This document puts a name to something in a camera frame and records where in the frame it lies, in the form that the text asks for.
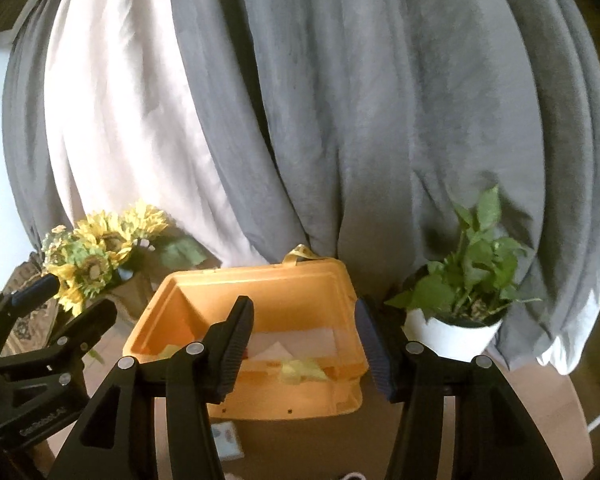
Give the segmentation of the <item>orange plastic storage box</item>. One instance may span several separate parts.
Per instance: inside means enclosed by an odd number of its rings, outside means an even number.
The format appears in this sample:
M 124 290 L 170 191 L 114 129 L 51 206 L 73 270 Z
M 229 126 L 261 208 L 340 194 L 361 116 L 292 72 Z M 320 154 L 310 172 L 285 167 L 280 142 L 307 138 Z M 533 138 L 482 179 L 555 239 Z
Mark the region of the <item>orange plastic storage box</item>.
M 330 328 L 331 358 L 253 361 L 242 358 L 234 390 L 213 418 L 284 420 L 329 417 L 358 410 L 368 365 L 355 328 L 356 293 L 346 266 L 295 256 L 272 266 L 181 271 L 168 275 L 125 341 L 123 352 L 146 363 L 201 340 L 227 318 L 236 299 L 253 302 L 252 333 Z

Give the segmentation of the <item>white plant pot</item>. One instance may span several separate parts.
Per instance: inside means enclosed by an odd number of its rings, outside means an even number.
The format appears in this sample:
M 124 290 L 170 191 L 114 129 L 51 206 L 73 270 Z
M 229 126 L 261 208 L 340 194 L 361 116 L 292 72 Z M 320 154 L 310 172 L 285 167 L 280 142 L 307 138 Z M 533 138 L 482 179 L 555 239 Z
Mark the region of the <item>white plant pot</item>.
M 468 362 L 486 350 L 507 308 L 490 277 L 484 269 L 466 274 L 455 263 L 430 261 L 390 304 L 405 312 L 407 338 L 439 356 Z

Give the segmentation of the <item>white sheer curtain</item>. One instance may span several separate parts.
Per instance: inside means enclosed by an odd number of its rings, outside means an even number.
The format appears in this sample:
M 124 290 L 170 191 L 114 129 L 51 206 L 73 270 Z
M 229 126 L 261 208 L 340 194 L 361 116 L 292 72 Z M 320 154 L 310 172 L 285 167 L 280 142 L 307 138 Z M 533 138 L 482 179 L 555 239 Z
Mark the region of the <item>white sheer curtain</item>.
M 44 70 L 50 163 L 70 220 L 155 206 L 223 266 L 256 266 L 190 94 L 171 0 L 60 0 Z

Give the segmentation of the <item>yellow sunflower bouquet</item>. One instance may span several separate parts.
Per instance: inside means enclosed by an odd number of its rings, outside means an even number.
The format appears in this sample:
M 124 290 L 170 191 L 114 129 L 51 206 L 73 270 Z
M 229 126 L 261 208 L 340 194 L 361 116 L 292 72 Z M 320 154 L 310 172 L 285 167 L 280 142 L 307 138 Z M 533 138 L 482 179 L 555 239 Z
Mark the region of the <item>yellow sunflower bouquet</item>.
M 211 259 L 166 212 L 147 204 L 93 212 L 71 229 L 55 226 L 43 240 L 42 254 L 44 272 L 59 280 L 55 298 L 74 316 L 151 263 L 173 272 L 195 269 Z

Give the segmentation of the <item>green leafy houseplant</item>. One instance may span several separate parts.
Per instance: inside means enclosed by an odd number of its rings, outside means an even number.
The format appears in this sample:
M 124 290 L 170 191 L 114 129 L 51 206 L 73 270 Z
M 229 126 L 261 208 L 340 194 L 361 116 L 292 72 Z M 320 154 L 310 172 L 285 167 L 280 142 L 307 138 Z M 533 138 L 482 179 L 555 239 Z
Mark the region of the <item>green leafy houseplant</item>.
M 500 188 L 481 192 L 472 208 L 455 204 L 454 212 L 460 222 L 457 248 L 441 260 L 428 261 L 385 304 L 471 328 L 495 324 L 514 304 L 534 304 L 535 298 L 521 296 L 516 282 L 527 246 L 498 234 Z

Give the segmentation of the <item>grey curtain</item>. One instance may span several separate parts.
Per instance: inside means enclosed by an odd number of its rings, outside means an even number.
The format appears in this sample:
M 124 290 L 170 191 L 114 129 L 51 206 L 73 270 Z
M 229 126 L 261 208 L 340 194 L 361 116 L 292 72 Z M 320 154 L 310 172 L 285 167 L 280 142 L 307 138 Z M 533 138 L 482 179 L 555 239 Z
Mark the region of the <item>grey curtain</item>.
M 3 143 L 34 246 L 73 222 L 44 70 L 60 0 L 28 0 Z M 305 244 L 380 297 L 457 241 L 492 185 L 529 248 L 492 349 L 569 374 L 600 312 L 600 61 L 574 0 L 171 0 L 216 171 L 262 262 Z

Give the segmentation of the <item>white cloth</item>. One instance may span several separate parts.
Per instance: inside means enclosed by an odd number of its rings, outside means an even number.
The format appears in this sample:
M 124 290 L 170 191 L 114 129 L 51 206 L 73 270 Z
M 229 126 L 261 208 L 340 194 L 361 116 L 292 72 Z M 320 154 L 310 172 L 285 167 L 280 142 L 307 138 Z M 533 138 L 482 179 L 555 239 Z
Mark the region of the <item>white cloth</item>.
M 331 358 L 337 355 L 330 328 L 257 332 L 251 335 L 247 358 L 253 361 L 289 361 Z

